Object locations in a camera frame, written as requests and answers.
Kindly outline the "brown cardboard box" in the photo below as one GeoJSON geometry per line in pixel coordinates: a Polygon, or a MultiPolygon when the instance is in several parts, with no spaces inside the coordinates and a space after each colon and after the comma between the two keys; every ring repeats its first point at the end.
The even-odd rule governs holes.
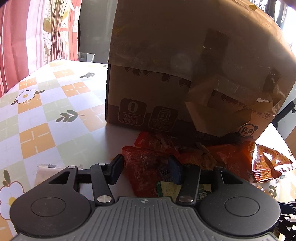
{"type": "Polygon", "coordinates": [[[295,83],[295,56],[249,1],[119,1],[106,121],[209,142],[255,140],[295,83]]]}

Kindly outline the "small orange snack packet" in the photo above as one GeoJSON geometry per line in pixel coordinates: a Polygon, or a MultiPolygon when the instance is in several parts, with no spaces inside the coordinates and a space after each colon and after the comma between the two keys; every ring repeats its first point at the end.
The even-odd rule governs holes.
{"type": "Polygon", "coordinates": [[[255,182],[267,182],[295,170],[295,163],[279,151],[257,143],[251,153],[251,169],[255,182]]]}

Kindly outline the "large red snack bag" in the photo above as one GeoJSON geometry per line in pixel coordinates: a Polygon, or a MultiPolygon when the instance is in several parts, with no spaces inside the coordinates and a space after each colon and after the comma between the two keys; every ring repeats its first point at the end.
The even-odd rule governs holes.
{"type": "Polygon", "coordinates": [[[172,137],[140,132],[133,146],[121,149],[125,158],[124,173],[137,197],[157,197],[157,182],[171,182],[170,156],[181,164],[194,164],[202,170],[213,170],[220,164],[202,144],[189,137],[172,137]]]}

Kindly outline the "white plastic container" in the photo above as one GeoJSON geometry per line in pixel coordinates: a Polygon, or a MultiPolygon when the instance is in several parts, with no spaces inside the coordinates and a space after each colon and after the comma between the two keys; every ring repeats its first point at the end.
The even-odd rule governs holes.
{"type": "Polygon", "coordinates": [[[93,63],[94,62],[94,56],[95,54],[93,53],[78,53],[78,58],[80,62],[89,62],[93,63]]]}

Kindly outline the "white wrapped snack packet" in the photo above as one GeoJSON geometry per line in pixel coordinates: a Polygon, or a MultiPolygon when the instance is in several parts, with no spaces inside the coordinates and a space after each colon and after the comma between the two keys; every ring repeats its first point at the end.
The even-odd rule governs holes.
{"type": "Polygon", "coordinates": [[[55,164],[38,164],[34,187],[63,170],[65,166],[55,164]]]}

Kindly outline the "green yellow snack packet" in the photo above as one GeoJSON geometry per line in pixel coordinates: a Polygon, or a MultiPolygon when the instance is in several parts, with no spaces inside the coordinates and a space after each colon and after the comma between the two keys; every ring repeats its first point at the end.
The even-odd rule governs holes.
{"type": "MultiPolygon", "coordinates": [[[[156,189],[158,197],[177,197],[178,193],[181,190],[181,185],[176,185],[173,182],[164,182],[158,181],[156,183],[156,189]]],[[[201,196],[201,199],[212,193],[212,185],[211,184],[200,184],[198,194],[201,196]]]]}

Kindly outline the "floral checkered tablecloth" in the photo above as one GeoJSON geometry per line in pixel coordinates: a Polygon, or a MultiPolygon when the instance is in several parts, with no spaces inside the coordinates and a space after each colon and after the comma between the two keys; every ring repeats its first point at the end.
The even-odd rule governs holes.
{"type": "Polygon", "coordinates": [[[135,142],[105,121],[107,65],[56,60],[1,98],[1,240],[15,234],[8,201],[30,190],[40,165],[89,167],[135,142]]]}

